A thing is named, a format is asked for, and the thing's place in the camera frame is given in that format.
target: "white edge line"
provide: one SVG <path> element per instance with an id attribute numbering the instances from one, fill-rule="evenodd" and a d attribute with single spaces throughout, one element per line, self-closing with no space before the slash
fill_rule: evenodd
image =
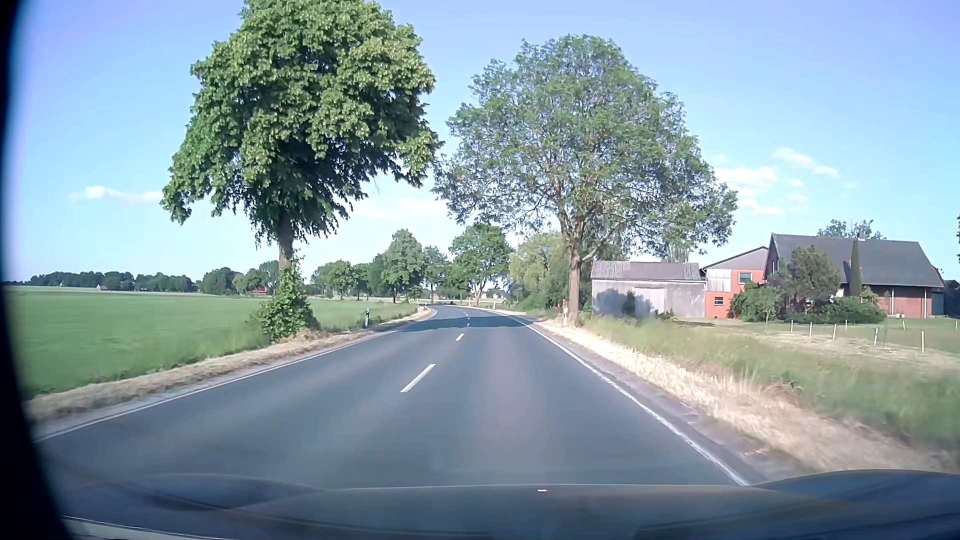
<path id="1" fill-rule="evenodd" d="M 608 378 L 606 375 L 604 375 L 604 374 L 600 373 L 599 371 L 597 371 L 596 368 L 594 368 L 593 366 L 591 366 L 591 365 L 589 365 L 588 363 L 586 363 L 582 358 L 580 358 L 579 356 L 576 356 L 575 354 L 573 354 L 572 352 L 570 352 L 570 351 L 567 349 L 567 347 L 564 347 L 564 346 L 561 345 L 560 343 L 557 343 L 557 342 L 554 341 L 552 338 L 550 338 L 548 335 L 546 335 L 546 334 L 544 334 L 543 332 L 535 329 L 531 323 L 528 323 L 527 321 L 524 321 L 523 319 L 520 319 L 520 318 L 518 318 L 518 317 L 514 317 L 514 315 L 504 315 L 504 314 L 502 314 L 502 313 L 496 313 L 496 314 L 497 314 L 497 315 L 500 315 L 501 317 L 508 317 L 508 318 L 511 318 L 511 319 L 514 319 L 514 320 L 518 321 L 518 322 L 519 322 L 520 324 L 522 324 L 524 327 L 526 327 L 526 328 L 528 328 L 528 329 L 530 329 L 530 330 L 532 330 L 532 331 L 535 331 L 537 334 L 540 335 L 540 337 L 542 337 L 543 339 L 546 339 L 546 340 L 549 341 L 550 343 L 553 343 L 554 345 L 556 345 L 558 348 L 560 348 L 561 351 L 563 351 L 563 352 L 567 353 L 568 355 L 572 356 L 575 360 L 577 360 L 578 362 L 580 362 L 581 365 L 583 365 L 584 367 L 586 367 L 587 369 L 589 369 L 591 372 L 593 372 L 593 375 L 596 375 L 597 377 L 599 377 L 600 379 L 602 379 L 606 384 L 609 384 L 609 385 L 612 386 L 613 388 L 616 388 L 616 391 L 617 391 L 617 392 L 620 392 L 621 394 L 623 394 L 624 396 L 626 396 L 628 399 L 630 399 L 630 401 L 634 402 L 637 406 L 639 406 L 639 407 L 642 408 L 644 411 L 646 411 L 647 414 L 649 414 L 650 416 L 653 416 L 658 422 L 660 422 L 661 424 L 663 424 L 664 426 L 666 426 L 666 428 L 667 428 L 668 430 L 673 431 L 673 433 L 674 433 L 675 435 L 677 435 L 678 437 L 680 437 L 686 444 L 688 444 L 688 445 L 690 445 L 691 447 L 693 447 L 693 450 L 696 450 L 697 453 L 699 453 L 700 455 L 702 455 L 703 457 L 705 457 L 708 461 L 710 461 L 711 463 L 713 463 L 714 465 L 716 465 L 721 471 L 724 472 L 724 474 L 726 474 L 728 477 L 730 477 L 733 481 L 735 481 L 735 482 L 738 483 L 739 485 L 743 485 L 743 486 L 748 486 L 748 485 L 750 485 L 750 483 L 749 483 L 747 480 L 745 480 L 743 477 L 741 477 L 739 474 L 737 474 L 737 472 L 736 472 L 734 469 L 732 469 L 729 465 L 727 465 L 726 463 L 724 463 L 719 457 L 713 455 L 709 450 L 707 450 L 706 448 L 704 448 L 703 446 L 701 446 L 699 443 L 697 443 L 697 441 L 691 439 L 689 436 L 687 436 L 685 433 L 683 433 L 681 430 L 679 430 L 676 426 L 674 426 L 672 422 L 670 422 L 670 421 L 667 420 L 666 418 L 663 418 L 662 416 L 660 416 L 659 414 L 657 414 L 656 411 L 654 411 L 653 409 L 651 409 L 651 408 L 648 407 L 647 405 L 642 404 L 637 398 L 635 398 L 633 395 L 631 395 L 630 392 L 627 392 L 626 390 L 624 390 L 623 388 L 621 388 L 616 382 L 613 382 L 613 381 L 610 380 L 610 378 Z"/>
<path id="2" fill-rule="evenodd" d="M 433 314 L 431 314 L 429 317 L 427 317 L 427 318 L 425 318 L 425 319 L 422 319 L 422 320 L 423 320 L 423 321 L 428 321 L 428 320 L 432 319 L 433 316 L 436 315 L 436 314 L 437 314 L 437 310 L 436 310 L 436 309 L 433 309 Z M 351 342 L 347 343 L 346 345 L 341 345 L 340 347 L 337 347 L 337 348 L 335 348 L 335 349 L 328 349 L 328 350 L 326 350 L 326 351 L 320 351 L 319 353 L 316 353 L 315 355 L 306 356 L 306 357 L 303 357 L 303 358 L 298 358 L 298 359 L 296 359 L 296 360 L 290 360 L 289 362 L 283 362 L 283 363 L 281 363 L 281 364 L 278 364 L 278 365 L 275 365 L 275 366 L 270 366 L 270 367 L 268 367 L 268 368 L 264 368 L 264 369 L 261 369 L 261 370 L 259 370 L 259 371 L 254 371 L 253 373 L 248 373 L 247 375 L 244 375 L 244 376 L 242 376 L 242 377 L 237 377 L 236 379 L 224 380 L 224 381 L 218 382 L 218 383 L 216 383 L 216 384 L 211 384 L 211 385 L 209 385 L 209 386 L 204 386 L 203 388 L 197 388 L 196 390 L 190 390 L 189 392 L 184 392 L 184 393 L 182 393 L 182 394 L 177 394 L 176 396 L 170 396 L 169 398 L 162 399 L 162 400 L 160 400 L 160 401 L 158 401 L 158 402 L 153 402 L 153 403 L 149 403 L 149 404 L 144 404 L 144 405 L 141 405 L 141 406 L 138 406 L 138 407 L 134 407 L 134 408 L 129 409 L 129 410 L 122 410 L 122 411 L 120 411 L 120 412 L 115 412 L 115 413 L 110 414 L 110 415 L 108 415 L 108 416 L 104 416 L 103 418 L 95 418 L 95 419 L 93 419 L 93 420 L 89 420 L 89 421 L 87 421 L 87 422 L 83 422 L 82 424 L 78 424 L 77 426 L 72 426 L 72 427 L 70 427 L 70 428 L 65 428 L 65 429 L 63 429 L 63 430 L 54 431 L 54 432 L 52 432 L 52 433 L 47 433 L 47 434 L 45 434 L 45 435 L 42 435 L 42 436 L 40 436 L 40 437 L 35 438 L 35 439 L 34 439 L 34 442 L 35 442 L 35 443 L 38 443 L 38 442 L 40 442 L 40 441 L 45 441 L 45 440 L 47 440 L 47 439 L 51 439 L 51 438 L 56 437 L 56 436 L 58 436 L 58 435 L 63 435 L 63 434 L 69 433 L 70 431 L 76 431 L 76 430 L 79 430 L 79 429 L 82 429 L 82 428 L 87 428 L 87 427 L 89 427 L 89 426 L 93 426 L 94 424 L 100 424 L 101 422 L 105 422 L 105 421 L 107 421 L 107 420 L 112 420 L 112 419 L 118 418 L 118 417 L 120 417 L 120 416 L 125 416 L 125 415 L 127 415 L 127 414 L 131 414 L 131 413 L 137 412 L 137 411 L 139 411 L 139 410 L 143 410 L 143 409 L 145 409 L 145 408 L 150 408 L 150 407 L 152 407 L 152 406 L 157 406 L 157 405 L 163 405 L 163 404 L 165 404 L 165 403 L 172 402 L 172 401 L 178 400 L 178 399 L 180 399 L 180 398 L 185 398 L 185 397 L 187 397 L 187 396 L 192 396 L 192 395 L 194 395 L 194 394 L 199 394 L 199 393 L 201 393 L 201 392 L 204 392 L 205 390 L 210 390 L 210 389 L 212 389 L 212 388 L 217 388 L 218 386 L 223 386 L 223 385 L 225 385 L 225 384 L 230 384 L 231 382 L 237 382 L 238 380 L 249 379 L 250 377 L 253 377 L 253 376 L 256 376 L 256 375 L 260 375 L 260 374 L 262 374 L 262 373 L 267 373 L 268 371 L 274 371 L 275 369 L 280 369 L 281 367 L 287 367 L 287 366 L 290 366 L 290 365 L 293 365 L 293 364 L 299 364 L 299 363 L 301 363 L 301 362 L 305 362 L 306 360 L 312 360 L 312 359 L 314 359 L 314 358 L 318 358 L 318 357 L 323 356 L 323 355 L 329 355 L 330 353 L 336 353 L 337 351 L 341 351 L 341 350 L 343 350 L 343 349 L 345 349 L 345 348 L 347 348 L 347 347 L 352 347 L 353 345 L 358 345 L 358 344 L 360 344 L 360 343 L 364 343 L 365 341 L 370 341 L 371 339 L 374 339 L 374 338 L 376 338 L 376 337 L 381 337 L 381 336 L 383 336 L 383 335 L 388 335 L 388 334 L 394 333 L 395 331 L 396 331 L 396 330 L 390 330 L 390 331 L 384 331 L 384 332 L 382 332 L 382 333 L 375 333 L 374 335 L 371 335 L 371 336 L 369 336 L 369 337 L 364 337 L 363 339 L 358 339 L 358 340 L 356 340 L 356 341 L 351 341 Z"/>
<path id="3" fill-rule="evenodd" d="M 420 382 L 420 379 L 423 379 L 424 377 L 426 377 L 426 374 L 430 373 L 430 370 L 436 367 L 436 365 L 437 364 L 430 364 L 426 366 L 426 368 L 423 371 L 421 371 L 419 375 L 417 375 L 416 377 L 414 377 L 413 380 L 410 381 L 410 384 L 407 384 L 406 386 L 403 387 L 402 390 L 400 390 L 400 393 L 406 394 L 407 392 L 409 392 L 410 389 L 416 386 L 417 383 Z"/>

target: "shrub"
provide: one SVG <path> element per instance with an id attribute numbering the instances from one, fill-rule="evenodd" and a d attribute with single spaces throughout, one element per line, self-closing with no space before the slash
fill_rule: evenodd
<path id="1" fill-rule="evenodd" d="M 730 315 L 744 321 L 758 323 L 776 318 L 783 305 L 783 291 L 770 284 L 747 282 L 742 292 L 733 295 Z"/>
<path id="2" fill-rule="evenodd" d="M 253 314 L 263 333 L 271 341 L 291 336 L 300 329 L 320 329 L 320 323 L 307 302 L 303 278 L 294 258 L 290 265 L 280 269 L 280 283 L 274 297 L 265 302 Z"/>
<path id="3" fill-rule="evenodd" d="M 634 291 L 627 291 L 627 300 L 623 301 L 623 307 L 621 308 L 624 315 L 633 317 L 636 315 L 636 295 Z"/>

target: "dry grass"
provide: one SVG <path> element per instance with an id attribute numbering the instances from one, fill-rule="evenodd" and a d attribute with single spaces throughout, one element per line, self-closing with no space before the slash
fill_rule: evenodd
<path id="1" fill-rule="evenodd" d="M 790 385 L 759 385 L 710 364 L 687 369 L 662 356 L 642 354 L 590 331 L 556 321 L 538 325 L 637 374 L 688 405 L 792 455 L 815 471 L 849 469 L 944 470 L 944 460 L 854 421 L 841 421 L 801 405 Z"/>
<path id="2" fill-rule="evenodd" d="M 421 307 L 417 313 L 397 319 L 395 322 L 422 320 L 428 317 L 432 311 L 433 309 Z M 46 422 L 105 406 L 121 404 L 157 392 L 195 384 L 248 368 L 279 363 L 282 360 L 290 360 L 297 356 L 320 353 L 372 334 L 372 330 L 335 334 L 303 331 L 296 336 L 283 340 L 281 343 L 255 351 L 211 358 L 131 379 L 99 382 L 65 392 L 44 394 L 24 403 L 24 410 L 31 422 Z"/>

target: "sky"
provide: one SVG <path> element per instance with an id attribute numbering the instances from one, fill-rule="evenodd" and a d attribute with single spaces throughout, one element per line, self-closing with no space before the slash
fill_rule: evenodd
<path id="1" fill-rule="evenodd" d="M 917 240 L 960 278 L 960 3 L 384 0 L 412 24 L 437 78 L 427 119 L 471 100 L 470 78 L 526 39 L 612 39 L 685 105 L 687 128 L 721 182 L 739 191 L 729 241 L 707 264 L 815 234 L 830 219 L 873 219 Z M 239 26 L 237 0 L 37 0 L 21 9 L 3 170 L 3 277 L 53 271 L 245 271 L 276 258 L 242 215 L 199 203 L 183 225 L 158 205 L 183 140 L 189 74 Z M 463 229 L 429 191 L 381 179 L 328 238 L 297 244 L 304 274 L 363 262 L 409 229 L 447 249 Z M 519 238 L 512 236 L 514 242 Z M 637 254 L 636 259 L 648 256 Z"/>

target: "asphalt road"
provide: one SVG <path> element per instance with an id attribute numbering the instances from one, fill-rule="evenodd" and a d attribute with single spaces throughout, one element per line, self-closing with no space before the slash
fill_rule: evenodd
<path id="1" fill-rule="evenodd" d="M 328 488 L 732 484 L 550 341 L 462 307 L 39 448 L 60 494 L 171 473 Z"/>

